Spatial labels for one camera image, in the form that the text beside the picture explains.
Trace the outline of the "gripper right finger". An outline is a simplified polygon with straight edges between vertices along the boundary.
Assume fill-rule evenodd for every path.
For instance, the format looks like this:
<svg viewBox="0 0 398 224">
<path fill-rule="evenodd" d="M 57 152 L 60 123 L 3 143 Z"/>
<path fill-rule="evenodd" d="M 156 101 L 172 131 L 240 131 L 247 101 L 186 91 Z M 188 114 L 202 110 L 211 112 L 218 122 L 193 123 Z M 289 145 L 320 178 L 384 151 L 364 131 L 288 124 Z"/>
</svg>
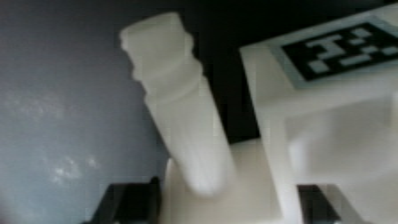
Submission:
<svg viewBox="0 0 398 224">
<path fill-rule="evenodd" d="M 332 184 L 300 184 L 304 224 L 355 224 L 355 211 Z"/>
</svg>

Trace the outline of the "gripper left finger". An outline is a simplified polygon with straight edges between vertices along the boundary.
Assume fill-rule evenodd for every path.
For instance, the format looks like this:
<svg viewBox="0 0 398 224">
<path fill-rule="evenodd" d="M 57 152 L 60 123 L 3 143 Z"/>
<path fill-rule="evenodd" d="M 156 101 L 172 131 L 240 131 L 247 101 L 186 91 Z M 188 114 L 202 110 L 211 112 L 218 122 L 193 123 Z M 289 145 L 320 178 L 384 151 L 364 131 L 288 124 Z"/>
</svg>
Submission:
<svg viewBox="0 0 398 224">
<path fill-rule="evenodd" d="M 138 224 L 131 208 L 138 202 L 140 184 L 110 184 L 87 224 Z"/>
</svg>

